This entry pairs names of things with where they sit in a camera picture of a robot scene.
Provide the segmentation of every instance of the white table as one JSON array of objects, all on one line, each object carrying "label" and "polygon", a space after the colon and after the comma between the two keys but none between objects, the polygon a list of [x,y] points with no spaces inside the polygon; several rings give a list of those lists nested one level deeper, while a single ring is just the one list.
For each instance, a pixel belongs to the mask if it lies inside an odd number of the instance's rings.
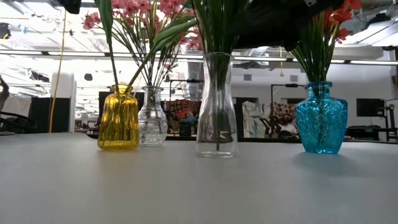
[{"label": "white table", "polygon": [[83,134],[0,137],[0,223],[398,223],[396,145],[239,146],[207,159],[194,142],[109,153]]}]

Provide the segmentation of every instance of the white wall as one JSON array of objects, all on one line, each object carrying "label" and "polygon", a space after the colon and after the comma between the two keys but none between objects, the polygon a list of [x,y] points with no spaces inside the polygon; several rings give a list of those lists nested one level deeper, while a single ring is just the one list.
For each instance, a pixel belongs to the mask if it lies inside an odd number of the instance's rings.
[{"label": "white wall", "polygon": [[[379,60],[389,60],[389,54]],[[328,81],[333,82],[331,95],[348,102],[348,126],[370,125],[369,118],[356,116],[357,98],[393,98],[392,71],[395,67],[369,65],[331,65]],[[298,84],[305,85],[307,78],[300,69],[284,69],[284,77],[280,77],[280,69],[273,71],[264,69],[233,69],[232,95],[233,97],[259,98],[259,103],[271,102],[271,84],[286,84],[290,82],[290,75],[298,75]],[[252,74],[252,82],[244,82],[243,74]],[[303,88],[274,87],[274,101],[281,102],[281,98],[306,98],[307,92]],[[385,126],[382,118],[372,118],[373,124]]]}]

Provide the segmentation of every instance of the clear glass vase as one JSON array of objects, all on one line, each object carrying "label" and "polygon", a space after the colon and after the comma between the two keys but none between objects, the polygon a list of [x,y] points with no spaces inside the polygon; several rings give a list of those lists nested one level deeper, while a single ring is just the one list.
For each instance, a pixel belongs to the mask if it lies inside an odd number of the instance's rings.
[{"label": "clear glass vase", "polygon": [[163,88],[145,86],[144,106],[138,113],[140,146],[159,147],[167,137],[167,118],[160,105]]},{"label": "clear glass vase", "polygon": [[197,155],[234,157],[238,153],[235,110],[231,96],[230,54],[215,52],[204,56],[205,87],[200,108]]},{"label": "clear glass vase", "polygon": [[296,106],[296,123],[306,152],[337,154],[347,127],[347,101],[330,97],[331,82],[306,86],[308,98]]},{"label": "clear glass vase", "polygon": [[127,85],[113,85],[114,93],[106,97],[101,127],[98,133],[98,147],[105,151],[134,151],[138,140],[138,103],[124,93]]}]

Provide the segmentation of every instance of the blue vase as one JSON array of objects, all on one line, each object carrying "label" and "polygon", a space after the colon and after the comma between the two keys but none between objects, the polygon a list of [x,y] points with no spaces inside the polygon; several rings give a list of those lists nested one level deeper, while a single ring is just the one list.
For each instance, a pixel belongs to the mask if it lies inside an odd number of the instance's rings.
[{"label": "blue vase", "polygon": [[347,101],[330,97],[331,82],[313,82],[296,106],[298,134],[306,152],[337,154],[347,126]]}]

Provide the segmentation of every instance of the black chair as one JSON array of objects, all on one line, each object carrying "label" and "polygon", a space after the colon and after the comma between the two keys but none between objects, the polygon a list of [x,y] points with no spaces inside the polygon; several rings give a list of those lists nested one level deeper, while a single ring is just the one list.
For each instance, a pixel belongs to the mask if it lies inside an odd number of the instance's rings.
[{"label": "black chair", "polygon": [[1,112],[0,114],[12,116],[13,118],[0,118],[0,124],[3,124],[0,128],[0,131],[8,131],[16,134],[24,134],[26,132],[30,132],[37,128],[37,123],[25,116]]}]

